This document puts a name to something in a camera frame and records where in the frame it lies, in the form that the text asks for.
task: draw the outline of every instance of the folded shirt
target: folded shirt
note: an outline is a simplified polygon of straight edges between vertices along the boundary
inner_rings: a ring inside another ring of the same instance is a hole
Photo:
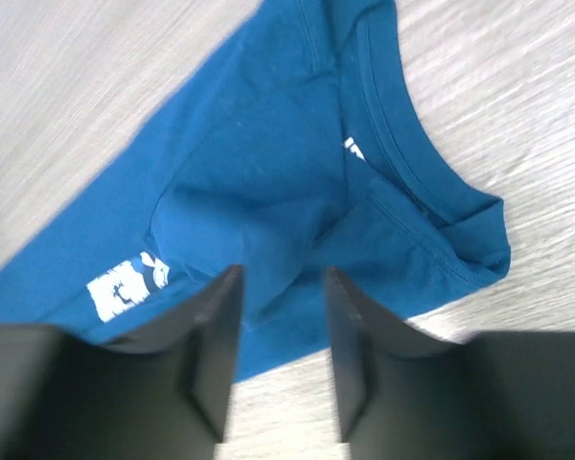
[[[266,0],[0,270],[0,322],[92,343],[245,267],[237,380],[328,345],[322,274],[403,318],[503,278],[503,202],[427,138],[389,0]]]

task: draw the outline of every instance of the white logo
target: white logo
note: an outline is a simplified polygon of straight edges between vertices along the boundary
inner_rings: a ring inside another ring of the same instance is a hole
[[[366,161],[360,147],[357,146],[356,142],[354,141],[353,137],[350,137],[343,143],[343,147],[348,149],[351,153],[357,156],[360,160]]]
[[[87,290],[98,316],[107,322],[163,288],[168,283],[169,271],[162,261],[142,252],[88,283]]]

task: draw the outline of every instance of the blue t-shirt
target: blue t-shirt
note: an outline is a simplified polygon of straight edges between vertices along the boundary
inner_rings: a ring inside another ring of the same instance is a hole
[[[0,322],[103,343],[242,264],[242,380],[328,345],[330,265],[406,318],[509,261],[502,200],[418,121],[394,3],[266,0],[0,271]]]

